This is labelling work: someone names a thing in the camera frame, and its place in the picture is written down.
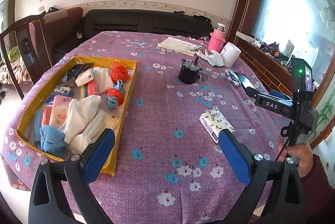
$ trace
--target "purple tablecloth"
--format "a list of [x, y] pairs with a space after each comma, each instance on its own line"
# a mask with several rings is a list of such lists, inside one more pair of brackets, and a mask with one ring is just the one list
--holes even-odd
[[[93, 194], [115, 223], [203, 223], [224, 218], [244, 185], [237, 181], [222, 151], [199, 122], [200, 115], [218, 108], [235, 127], [234, 135], [240, 142], [251, 152], [271, 159], [276, 154], [280, 117], [255, 107], [241, 87], [229, 83], [224, 68], [213, 68], [205, 61], [201, 62], [207, 81], [181, 83], [177, 79], [180, 59], [190, 57], [156, 47], [166, 38], [101, 32], [46, 72], [23, 99], [1, 141], [11, 185], [31, 188], [43, 159], [15, 135], [22, 112], [68, 59], [104, 56], [137, 60], [138, 74], [122, 130], [117, 172], [113, 177], [100, 174], [89, 185]], [[264, 90], [241, 59], [232, 69]], [[73, 197], [69, 196], [69, 202], [78, 212]]]

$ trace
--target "yellow box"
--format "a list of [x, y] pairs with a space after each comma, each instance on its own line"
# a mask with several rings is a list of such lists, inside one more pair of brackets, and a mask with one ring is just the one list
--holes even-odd
[[41, 108], [41, 106], [46, 102], [50, 94], [54, 91], [55, 87], [59, 84], [62, 77], [77, 63], [93, 63], [94, 66], [99, 67], [111, 67], [111, 62], [122, 62], [126, 64], [127, 69], [134, 70], [134, 74], [131, 78], [129, 88], [126, 93], [125, 101], [122, 105], [122, 113], [120, 117], [120, 121], [118, 123], [118, 126], [115, 133], [115, 145], [111, 151], [111, 153], [108, 156], [108, 159], [103, 166], [101, 172], [108, 173], [111, 175], [115, 174], [116, 170], [116, 160], [117, 160], [117, 151], [119, 147], [120, 137], [121, 137], [121, 130], [123, 126], [123, 122], [125, 119], [125, 114], [128, 108], [128, 104], [130, 101], [131, 93], [133, 91], [134, 85], [135, 85], [135, 77], [136, 77], [136, 71], [137, 71], [137, 62], [132, 60], [124, 60], [124, 59], [115, 59], [115, 58], [106, 58], [106, 57], [73, 57], [70, 59], [64, 66], [55, 74], [53, 77], [42, 87], [42, 89], [36, 94], [36, 96], [33, 98], [33, 100], [30, 102], [28, 107], [23, 112], [22, 118], [20, 120], [19, 126], [16, 130], [16, 135], [25, 142], [29, 147], [32, 149], [41, 152], [42, 154], [48, 156], [51, 159], [54, 159], [56, 161], [64, 161], [64, 159], [61, 159], [55, 155], [40, 151], [38, 147], [34, 146], [33, 144], [29, 143], [28, 140], [24, 138], [24, 134], [26, 132], [26, 129], [30, 123], [30, 121], [33, 119], [35, 113]]

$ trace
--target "human hand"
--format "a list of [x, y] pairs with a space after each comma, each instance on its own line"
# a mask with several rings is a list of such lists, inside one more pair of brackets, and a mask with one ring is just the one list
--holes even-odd
[[[284, 138], [279, 136], [278, 138], [278, 148], [277, 152], [279, 153], [283, 144]], [[309, 144], [299, 144], [295, 146], [290, 146], [283, 150], [283, 153], [278, 159], [278, 162], [283, 162], [286, 159], [286, 155], [299, 157], [298, 173], [300, 178], [305, 177], [313, 167], [313, 154], [312, 149]]]

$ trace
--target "green blanket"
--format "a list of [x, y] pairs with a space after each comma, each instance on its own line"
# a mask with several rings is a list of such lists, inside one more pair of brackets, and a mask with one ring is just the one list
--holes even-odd
[[9, 58], [9, 62], [14, 62], [16, 61], [18, 58], [20, 58], [21, 54], [20, 54], [20, 51], [19, 51], [19, 48], [17, 46], [13, 47], [8, 53], [8, 58]]

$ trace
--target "screen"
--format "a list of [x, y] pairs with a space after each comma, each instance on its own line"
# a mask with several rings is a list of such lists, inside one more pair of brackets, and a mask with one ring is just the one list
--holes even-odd
[[306, 85], [306, 91], [312, 92], [311, 71], [308, 67], [305, 67], [305, 85]]

